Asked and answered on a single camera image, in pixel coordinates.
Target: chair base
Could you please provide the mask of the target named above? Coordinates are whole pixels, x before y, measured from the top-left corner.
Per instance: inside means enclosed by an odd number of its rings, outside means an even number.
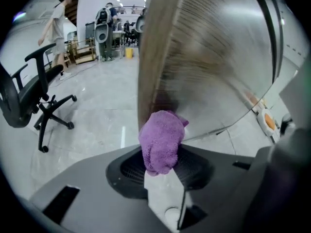
[[[53,112],[58,109],[60,106],[62,106],[65,102],[67,102],[69,99],[72,99],[72,101],[76,102],[77,97],[74,95],[70,95],[68,97],[65,97],[64,99],[60,101],[55,100],[55,96],[52,97],[51,101],[49,102],[49,105],[47,108],[44,107],[42,103],[39,104],[40,110],[43,112],[41,117],[38,119],[38,121],[35,123],[34,128],[36,130],[40,130],[39,133],[39,144],[38,144],[38,149],[43,152],[47,153],[49,151],[49,148],[47,146],[42,146],[43,144],[43,136],[44,132],[48,123],[49,119],[52,119],[64,126],[66,126],[69,130],[72,130],[74,128],[74,124],[72,122],[65,122],[59,117],[53,115]]]

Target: man in white t-shirt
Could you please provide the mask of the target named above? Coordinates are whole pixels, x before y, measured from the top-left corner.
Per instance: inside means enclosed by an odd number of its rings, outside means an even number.
[[[38,40],[38,45],[40,46],[47,33],[49,32],[49,41],[51,43],[56,43],[56,46],[52,48],[52,53],[54,54],[54,60],[52,66],[63,65],[65,67],[65,40],[64,40],[64,20],[65,20],[65,7],[67,4],[71,3],[71,0],[59,0],[60,4],[54,8],[51,19],[45,26],[42,37]],[[62,72],[60,80],[63,80],[70,76],[69,73]]]

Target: purple cloth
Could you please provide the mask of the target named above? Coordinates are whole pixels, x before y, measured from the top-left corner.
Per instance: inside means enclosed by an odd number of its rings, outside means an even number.
[[[151,114],[138,136],[146,170],[151,176],[167,174],[177,163],[178,145],[188,124],[171,111]]]

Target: yellow trash can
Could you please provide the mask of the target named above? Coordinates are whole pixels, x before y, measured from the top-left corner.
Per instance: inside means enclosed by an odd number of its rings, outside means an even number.
[[[134,52],[133,48],[126,48],[125,49],[126,58],[132,59],[133,58],[133,52]]]

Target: black and white backpack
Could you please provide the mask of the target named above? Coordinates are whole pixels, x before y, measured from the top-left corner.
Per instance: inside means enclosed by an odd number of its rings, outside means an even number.
[[[103,8],[96,15],[96,24],[103,24],[111,22],[111,13],[110,9]]]

